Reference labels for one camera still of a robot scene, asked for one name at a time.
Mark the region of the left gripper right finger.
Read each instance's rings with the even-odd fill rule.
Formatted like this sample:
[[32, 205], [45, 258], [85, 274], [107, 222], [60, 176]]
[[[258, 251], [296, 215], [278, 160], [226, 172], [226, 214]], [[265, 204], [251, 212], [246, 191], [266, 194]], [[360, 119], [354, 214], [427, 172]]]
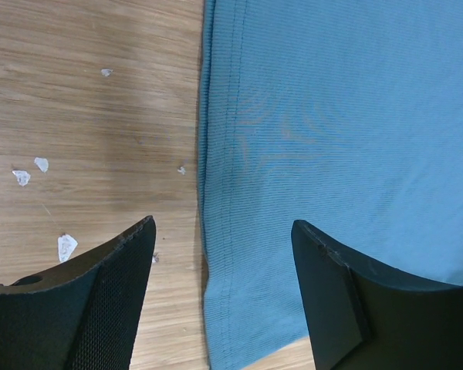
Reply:
[[292, 226], [318, 369], [463, 369], [463, 286], [398, 270], [304, 220]]

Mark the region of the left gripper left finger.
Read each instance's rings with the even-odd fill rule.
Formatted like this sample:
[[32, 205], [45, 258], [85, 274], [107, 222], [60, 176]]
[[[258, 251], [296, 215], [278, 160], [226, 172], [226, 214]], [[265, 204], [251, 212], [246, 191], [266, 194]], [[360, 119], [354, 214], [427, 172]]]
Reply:
[[67, 262], [0, 284], [0, 369], [128, 369], [155, 240], [148, 216]]

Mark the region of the blue tank top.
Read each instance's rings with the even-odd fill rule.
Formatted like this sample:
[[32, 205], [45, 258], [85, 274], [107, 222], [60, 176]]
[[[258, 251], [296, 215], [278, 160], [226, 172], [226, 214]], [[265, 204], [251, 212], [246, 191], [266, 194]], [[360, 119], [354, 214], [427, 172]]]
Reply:
[[463, 1], [207, 1], [198, 193], [213, 369], [306, 336], [306, 220], [463, 285]]

